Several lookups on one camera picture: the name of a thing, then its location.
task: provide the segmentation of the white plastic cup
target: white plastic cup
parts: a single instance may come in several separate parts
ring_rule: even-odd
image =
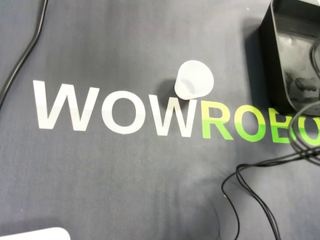
[[[214,87],[214,76],[204,63],[186,61],[179,69],[174,90],[179,98],[190,100],[208,95]]]
[[[10,236],[1,236],[0,240],[70,240],[70,235],[67,230],[61,227],[53,227]]]

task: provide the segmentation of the dark gray cloth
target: dark gray cloth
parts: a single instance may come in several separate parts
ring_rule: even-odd
[[[0,84],[32,38],[38,0],[0,1]],[[236,217],[220,186],[237,164],[291,153],[271,138],[257,27],[268,0],[50,0],[38,45],[0,112],[0,236],[50,227],[72,240],[232,240]],[[149,94],[161,118],[182,63],[210,67],[212,92],[198,99],[191,137],[173,114],[158,136]],[[48,111],[61,84],[74,85],[80,114],[90,87],[99,94],[86,131],[74,131],[65,102],[54,129],[39,129],[33,80],[45,82]],[[104,124],[101,108],[115,91],[135,93],[146,117],[128,135]],[[215,126],[202,134],[201,100],[231,114],[225,140]],[[180,101],[184,119],[188,104]],[[257,107],[266,135],[249,142],[236,131],[235,111]],[[113,118],[132,123],[121,99]],[[254,132],[254,116],[243,118]],[[274,212],[283,239],[320,236],[320,168],[306,162],[250,169],[248,182]],[[270,240],[260,206],[232,180],[226,187],[241,220],[240,240]]]

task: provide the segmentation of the black tray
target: black tray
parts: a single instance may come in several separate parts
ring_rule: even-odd
[[[271,105],[288,115],[319,101],[320,78],[315,68],[320,66],[320,6],[273,0],[259,34]],[[320,106],[307,114],[320,116]]]

